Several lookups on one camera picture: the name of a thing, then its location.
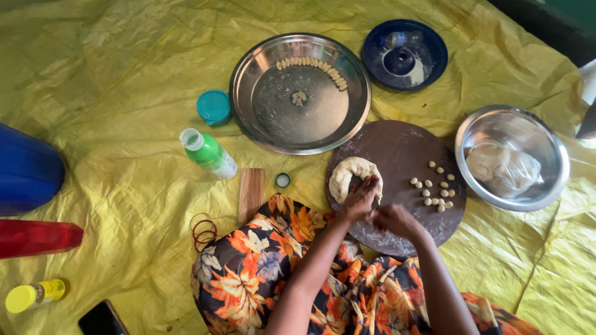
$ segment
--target dough log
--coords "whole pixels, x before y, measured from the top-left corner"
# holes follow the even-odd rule
[[[333,169],[333,173],[329,179],[329,193],[331,193],[337,203],[343,204],[346,201],[352,175],[356,175],[362,179],[367,176],[377,176],[378,186],[375,198],[377,199],[377,203],[381,204],[383,179],[378,172],[377,165],[360,157],[348,157]]]

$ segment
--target woman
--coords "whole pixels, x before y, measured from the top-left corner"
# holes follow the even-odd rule
[[[254,220],[208,244],[193,266],[191,285],[209,330],[540,334],[485,298],[460,294],[416,219],[400,205],[371,208],[377,184],[377,178],[365,178],[334,219],[276,194]],[[409,239],[418,257],[384,256],[367,264],[346,236],[363,220]]]

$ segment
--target wooden board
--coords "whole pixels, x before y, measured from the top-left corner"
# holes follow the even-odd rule
[[[335,149],[331,155],[325,185],[327,199],[334,212],[342,206],[329,193],[329,178],[342,160],[352,156],[362,157],[377,165],[384,184],[381,205],[404,205],[430,232],[437,246],[455,232],[464,215],[466,183],[457,167],[455,156],[438,137],[424,128],[401,121],[381,120],[364,125],[352,139]],[[437,163],[435,168],[428,166],[431,160]],[[445,169],[443,174],[436,172],[439,166]],[[455,176],[454,181],[447,180],[448,173]],[[423,183],[428,179],[433,186],[415,188],[409,183],[413,177]],[[428,189],[431,198],[442,198],[439,195],[443,189],[439,186],[442,181],[449,184],[448,190],[455,190],[455,196],[445,198],[445,202],[451,201],[454,206],[439,213],[437,206],[424,205],[422,191]],[[350,185],[360,182],[360,178],[353,177]],[[416,255],[414,246],[407,239],[390,232],[381,232],[366,222],[357,222],[350,229],[350,234],[361,243],[387,255]]]
[[[265,169],[242,169],[240,199],[238,201],[238,222],[246,224],[254,218],[263,205],[265,193]]]

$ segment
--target stainless steel bowl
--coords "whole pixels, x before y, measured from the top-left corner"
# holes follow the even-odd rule
[[[339,91],[312,66],[276,68],[290,57],[314,57],[331,64],[347,81]],[[230,79],[236,123],[254,142],[286,154],[316,154],[338,147],[360,129],[371,104],[371,84],[356,55],[321,35],[291,33],[257,44],[238,62]],[[304,92],[303,106],[291,95]]]
[[[540,176],[544,183],[532,185],[515,198],[500,198],[489,192],[472,177],[465,163],[470,148],[487,141],[530,154],[542,165]],[[516,212],[531,212],[548,206],[569,179],[567,150],[556,134],[534,114],[507,105],[486,106],[469,115],[457,132],[455,157],[472,190],[491,204]]]

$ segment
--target smartphone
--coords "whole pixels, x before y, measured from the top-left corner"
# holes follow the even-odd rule
[[[129,335],[109,300],[103,300],[79,320],[84,335]]]

